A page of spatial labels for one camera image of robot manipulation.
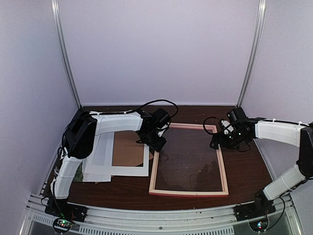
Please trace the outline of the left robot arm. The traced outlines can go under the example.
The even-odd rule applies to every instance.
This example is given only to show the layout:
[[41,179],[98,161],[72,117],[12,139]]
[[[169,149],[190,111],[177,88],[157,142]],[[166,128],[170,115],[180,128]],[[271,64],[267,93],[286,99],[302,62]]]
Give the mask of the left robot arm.
[[50,186],[56,198],[51,203],[51,209],[59,217],[69,215],[70,206],[63,199],[68,198],[75,173],[83,160],[97,156],[106,149],[106,134],[136,132],[140,143],[159,152],[166,144],[163,133],[169,128],[170,122],[170,115],[162,108],[151,114],[141,109],[120,113],[77,113],[62,136],[62,164]]

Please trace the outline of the landscape photo print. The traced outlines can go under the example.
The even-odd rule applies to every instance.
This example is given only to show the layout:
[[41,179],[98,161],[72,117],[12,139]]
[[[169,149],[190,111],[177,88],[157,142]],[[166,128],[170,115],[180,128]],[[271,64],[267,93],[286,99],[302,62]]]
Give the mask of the landscape photo print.
[[75,183],[102,183],[110,182],[112,177],[110,175],[86,173],[83,171],[83,164],[80,164],[76,170],[73,182]]

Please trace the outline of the clear acrylic sheet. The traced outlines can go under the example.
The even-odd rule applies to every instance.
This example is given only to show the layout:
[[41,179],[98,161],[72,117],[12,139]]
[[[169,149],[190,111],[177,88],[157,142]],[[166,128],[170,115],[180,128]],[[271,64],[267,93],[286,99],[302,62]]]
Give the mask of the clear acrylic sheet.
[[217,150],[204,130],[171,128],[159,153],[156,190],[179,192],[223,191]]

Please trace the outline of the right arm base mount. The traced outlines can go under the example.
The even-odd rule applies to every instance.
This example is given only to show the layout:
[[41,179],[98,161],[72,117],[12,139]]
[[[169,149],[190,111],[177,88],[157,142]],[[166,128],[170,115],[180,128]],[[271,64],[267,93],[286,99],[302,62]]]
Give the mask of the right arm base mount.
[[268,200],[262,190],[254,195],[254,201],[237,204],[234,208],[237,221],[249,220],[250,228],[257,233],[269,229],[269,214],[276,212],[273,200]]

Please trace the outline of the pink wooden picture frame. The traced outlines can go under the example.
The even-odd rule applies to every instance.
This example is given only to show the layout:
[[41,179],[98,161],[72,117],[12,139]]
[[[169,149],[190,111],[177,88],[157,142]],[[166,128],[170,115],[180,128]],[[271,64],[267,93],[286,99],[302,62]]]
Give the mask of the pink wooden picture frame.
[[[217,127],[215,125],[202,126],[200,124],[172,123],[169,129],[171,128],[196,129],[196,130],[208,129],[209,131],[213,133],[217,132]],[[153,195],[178,196],[178,197],[227,197],[229,195],[229,191],[228,191],[223,155],[222,155],[222,151],[220,148],[217,149],[217,155],[218,155],[223,191],[220,191],[220,192],[182,192],[182,191],[181,192],[179,191],[166,192],[163,190],[156,190],[155,184],[156,184],[156,174],[157,174],[159,152],[155,152],[153,165],[152,165],[152,171],[151,171],[149,193]]]

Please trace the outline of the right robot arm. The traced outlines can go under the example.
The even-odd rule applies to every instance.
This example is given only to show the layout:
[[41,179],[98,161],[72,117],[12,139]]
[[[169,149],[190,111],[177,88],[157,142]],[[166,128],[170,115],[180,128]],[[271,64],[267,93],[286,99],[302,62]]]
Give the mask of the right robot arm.
[[220,119],[220,131],[208,132],[212,137],[210,147],[239,150],[240,144],[253,139],[271,140],[293,145],[299,149],[295,165],[255,195],[251,212],[261,216],[269,209],[269,202],[285,192],[313,178],[313,125],[261,117],[249,118],[241,107],[227,113],[227,120]]

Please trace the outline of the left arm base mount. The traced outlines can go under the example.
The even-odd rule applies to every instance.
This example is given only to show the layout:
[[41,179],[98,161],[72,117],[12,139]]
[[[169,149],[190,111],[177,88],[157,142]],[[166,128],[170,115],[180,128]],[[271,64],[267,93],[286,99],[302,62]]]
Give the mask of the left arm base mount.
[[56,233],[65,234],[71,230],[75,222],[85,221],[87,207],[69,204],[67,199],[56,199],[51,191],[48,193],[47,198],[45,213],[55,217],[52,228]]

